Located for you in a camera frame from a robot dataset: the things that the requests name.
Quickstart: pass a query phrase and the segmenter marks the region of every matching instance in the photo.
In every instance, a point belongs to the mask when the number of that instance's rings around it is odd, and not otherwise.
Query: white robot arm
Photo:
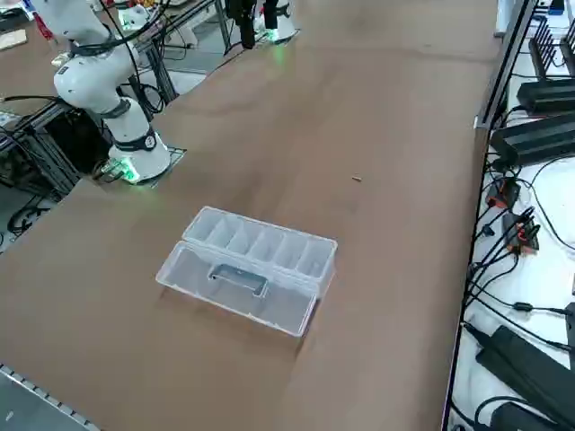
[[[115,36],[93,14],[85,0],[32,0],[36,11],[56,35],[72,41],[76,55],[54,75],[58,95],[77,108],[98,114],[110,129],[114,146],[110,158],[126,169],[132,183],[158,176],[170,165],[170,153],[147,121],[142,108],[116,89],[134,74],[130,43],[115,43]],[[82,46],[102,45],[96,55]]]

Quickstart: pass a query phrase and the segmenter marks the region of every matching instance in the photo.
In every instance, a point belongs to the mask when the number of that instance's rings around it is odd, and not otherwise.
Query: black rack
[[[544,17],[540,18],[539,27],[535,36],[529,41],[529,53],[531,54],[531,61],[538,79],[547,79],[547,70],[553,62],[555,56],[555,46],[553,45],[553,35],[547,20]]]
[[[567,70],[569,70],[569,75],[575,76],[575,53],[573,53],[575,49],[575,21],[569,26],[567,34],[561,38],[559,48],[563,58],[565,58],[565,65]]]

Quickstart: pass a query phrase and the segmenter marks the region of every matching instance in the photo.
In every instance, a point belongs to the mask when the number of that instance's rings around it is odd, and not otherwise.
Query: power adapter
[[[491,207],[511,209],[518,201],[520,190],[514,178],[499,177],[489,187],[485,201]]]
[[[507,248],[517,255],[535,254],[539,250],[537,232],[541,226],[535,225],[533,220],[521,223],[518,219],[519,216],[513,213],[503,216],[503,232],[507,232]]]

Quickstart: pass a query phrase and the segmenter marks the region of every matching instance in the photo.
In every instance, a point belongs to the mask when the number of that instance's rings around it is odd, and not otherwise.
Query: wooden tabletop
[[[99,427],[438,428],[496,2],[298,7],[156,119],[188,149],[157,189],[82,181],[0,259],[0,361]],[[301,342],[155,282],[205,205],[339,242]]]
[[[56,95],[51,65],[58,54],[52,51],[35,22],[24,25],[28,41],[23,45],[0,51],[0,96]],[[0,104],[0,110],[27,115],[40,109],[46,101],[14,101]]]

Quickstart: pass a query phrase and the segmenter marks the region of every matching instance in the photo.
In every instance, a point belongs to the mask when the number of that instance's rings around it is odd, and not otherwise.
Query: clear plastic box
[[[158,272],[175,290],[301,337],[337,242],[204,207]]]

